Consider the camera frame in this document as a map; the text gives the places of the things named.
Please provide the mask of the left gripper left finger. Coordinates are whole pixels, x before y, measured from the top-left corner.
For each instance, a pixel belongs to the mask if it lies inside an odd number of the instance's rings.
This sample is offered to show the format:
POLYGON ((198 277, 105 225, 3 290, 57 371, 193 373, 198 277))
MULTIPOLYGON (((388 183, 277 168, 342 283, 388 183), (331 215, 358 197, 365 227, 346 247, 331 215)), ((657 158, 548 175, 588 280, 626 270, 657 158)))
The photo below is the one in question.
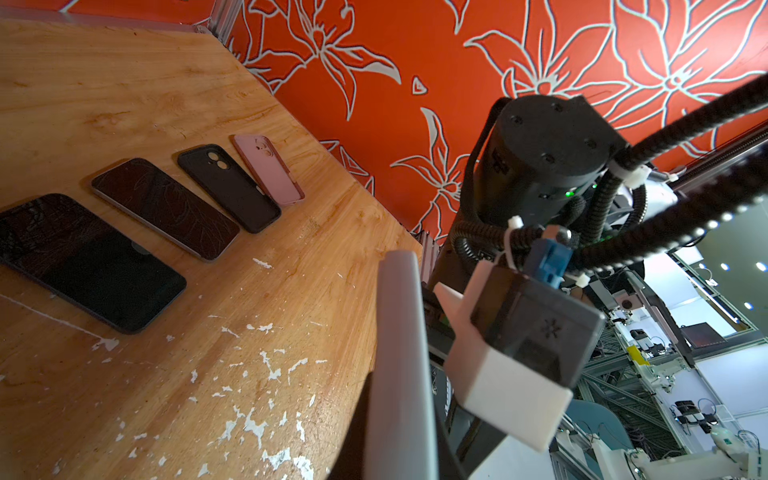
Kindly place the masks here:
POLYGON ((368 374, 339 455, 328 474, 328 480, 360 480, 363 478, 365 436, 371 383, 372 374, 368 374))

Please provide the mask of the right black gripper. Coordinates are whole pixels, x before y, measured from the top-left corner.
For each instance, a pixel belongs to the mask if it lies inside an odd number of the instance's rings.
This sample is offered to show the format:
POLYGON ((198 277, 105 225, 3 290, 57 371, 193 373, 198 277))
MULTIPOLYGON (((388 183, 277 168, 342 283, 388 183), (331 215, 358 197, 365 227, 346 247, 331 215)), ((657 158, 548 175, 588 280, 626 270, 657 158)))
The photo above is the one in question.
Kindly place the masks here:
POLYGON ((453 385, 444 371, 448 349, 454 340, 436 295, 422 286, 427 348, 436 414, 448 432, 448 442, 466 474, 474 473, 506 435, 459 405, 453 385))

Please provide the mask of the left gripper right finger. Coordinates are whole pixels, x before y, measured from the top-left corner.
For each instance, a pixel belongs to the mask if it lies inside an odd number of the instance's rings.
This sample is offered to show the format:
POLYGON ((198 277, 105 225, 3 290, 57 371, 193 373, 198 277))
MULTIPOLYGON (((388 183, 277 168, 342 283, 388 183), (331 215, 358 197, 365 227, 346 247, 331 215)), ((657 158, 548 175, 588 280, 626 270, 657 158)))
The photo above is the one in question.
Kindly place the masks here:
POLYGON ((438 478, 440 480, 466 480, 467 475, 448 442, 445 425, 435 414, 435 431, 438 456, 438 478))

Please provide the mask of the phone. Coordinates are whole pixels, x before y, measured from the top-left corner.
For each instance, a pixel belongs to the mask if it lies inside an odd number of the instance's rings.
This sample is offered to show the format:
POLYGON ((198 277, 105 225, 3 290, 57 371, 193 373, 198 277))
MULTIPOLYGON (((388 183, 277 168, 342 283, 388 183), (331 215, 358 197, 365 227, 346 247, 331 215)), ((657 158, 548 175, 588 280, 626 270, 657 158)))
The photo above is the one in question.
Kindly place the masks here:
POLYGON ((90 185, 98 196, 204 261, 218 259, 240 232, 234 221, 143 158, 104 171, 90 185))
POLYGON ((435 410, 418 260, 412 251, 390 251, 379 263, 376 328, 363 477, 437 479, 435 410))
POLYGON ((187 286, 180 273, 60 193, 1 212, 1 262, 124 334, 144 330, 187 286))

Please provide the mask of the pink phone case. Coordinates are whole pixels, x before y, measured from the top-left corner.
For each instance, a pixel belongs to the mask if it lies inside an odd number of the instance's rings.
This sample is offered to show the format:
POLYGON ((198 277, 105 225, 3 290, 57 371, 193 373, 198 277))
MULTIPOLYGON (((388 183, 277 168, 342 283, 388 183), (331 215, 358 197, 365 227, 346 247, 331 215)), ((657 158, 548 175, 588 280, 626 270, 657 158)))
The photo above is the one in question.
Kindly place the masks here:
POLYGON ((280 206, 302 202, 305 193, 272 142, 263 135, 234 135, 234 146, 259 186, 280 206))

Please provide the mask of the dark phone case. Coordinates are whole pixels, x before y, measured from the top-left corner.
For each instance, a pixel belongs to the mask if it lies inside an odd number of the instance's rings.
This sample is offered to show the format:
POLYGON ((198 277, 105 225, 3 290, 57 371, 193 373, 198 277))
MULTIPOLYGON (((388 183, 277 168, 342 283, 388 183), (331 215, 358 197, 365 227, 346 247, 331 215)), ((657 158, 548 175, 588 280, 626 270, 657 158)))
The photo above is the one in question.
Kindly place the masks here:
POLYGON ((257 234, 281 217, 278 204, 221 146, 207 144, 182 151, 177 162, 247 232, 257 234))

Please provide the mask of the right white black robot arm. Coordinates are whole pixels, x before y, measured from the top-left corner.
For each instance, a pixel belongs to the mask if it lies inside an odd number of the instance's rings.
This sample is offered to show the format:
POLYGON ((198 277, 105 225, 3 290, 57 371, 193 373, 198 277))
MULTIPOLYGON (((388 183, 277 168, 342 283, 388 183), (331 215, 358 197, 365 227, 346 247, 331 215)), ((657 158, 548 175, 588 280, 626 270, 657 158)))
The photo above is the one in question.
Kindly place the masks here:
POLYGON ((438 416, 441 478, 467 477, 466 455, 482 428, 549 447, 606 322, 562 285, 584 288, 759 201, 767 156, 604 238, 618 190, 643 184, 655 158, 766 104, 760 76, 636 145, 583 97, 493 104, 465 166, 457 217, 421 288, 430 361, 443 372, 450 411, 473 418, 452 447, 452 413, 438 416))

